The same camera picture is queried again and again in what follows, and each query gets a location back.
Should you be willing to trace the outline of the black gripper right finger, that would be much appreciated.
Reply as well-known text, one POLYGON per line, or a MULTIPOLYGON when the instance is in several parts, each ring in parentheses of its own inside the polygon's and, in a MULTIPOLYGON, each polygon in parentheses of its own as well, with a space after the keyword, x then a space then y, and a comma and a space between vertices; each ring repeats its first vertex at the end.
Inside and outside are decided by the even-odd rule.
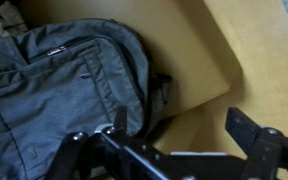
POLYGON ((229 107, 226 115, 225 130, 248 155, 261 131, 261 127, 237 107, 229 107))

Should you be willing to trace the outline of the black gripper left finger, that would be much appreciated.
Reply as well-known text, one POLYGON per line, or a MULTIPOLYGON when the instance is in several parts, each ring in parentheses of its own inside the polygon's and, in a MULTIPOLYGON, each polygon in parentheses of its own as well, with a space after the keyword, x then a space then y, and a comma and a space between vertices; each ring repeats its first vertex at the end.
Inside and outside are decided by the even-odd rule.
POLYGON ((119 131, 127 130, 127 108, 125 106, 119 106, 117 108, 114 120, 114 128, 119 131))

